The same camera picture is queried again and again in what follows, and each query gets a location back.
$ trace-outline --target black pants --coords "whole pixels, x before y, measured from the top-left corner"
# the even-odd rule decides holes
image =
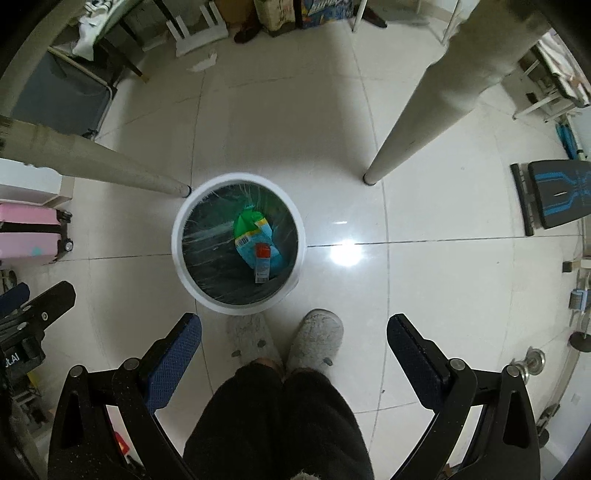
[[[216,392],[183,458],[198,480],[373,480],[355,416],[330,381],[270,367],[239,369]]]

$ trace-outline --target cardboard box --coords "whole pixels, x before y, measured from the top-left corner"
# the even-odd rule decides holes
[[[227,24],[242,25],[255,9],[253,0],[215,0],[217,9]]]

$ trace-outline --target pink suitcase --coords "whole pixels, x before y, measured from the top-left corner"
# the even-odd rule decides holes
[[[1,267],[44,265],[74,247],[67,237],[72,214],[53,208],[0,203]]]

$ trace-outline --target paper scrap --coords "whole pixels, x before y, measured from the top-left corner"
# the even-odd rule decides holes
[[[191,68],[189,68],[187,70],[189,72],[201,72],[205,69],[208,69],[209,67],[213,67],[216,64],[216,60],[217,60],[217,53],[215,51],[213,51],[209,54],[209,58],[206,58],[205,60],[202,60],[202,61],[196,63],[195,65],[193,65]]]

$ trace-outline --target trash can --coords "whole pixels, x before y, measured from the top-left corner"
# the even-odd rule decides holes
[[[253,269],[234,243],[234,222],[247,208],[261,212],[284,265],[266,283],[255,283]],[[183,203],[172,234],[178,276],[202,305],[220,313],[262,312],[297,284],[306,251],[304,225],[295,204],[269,180],[229,173],[209,180]]]

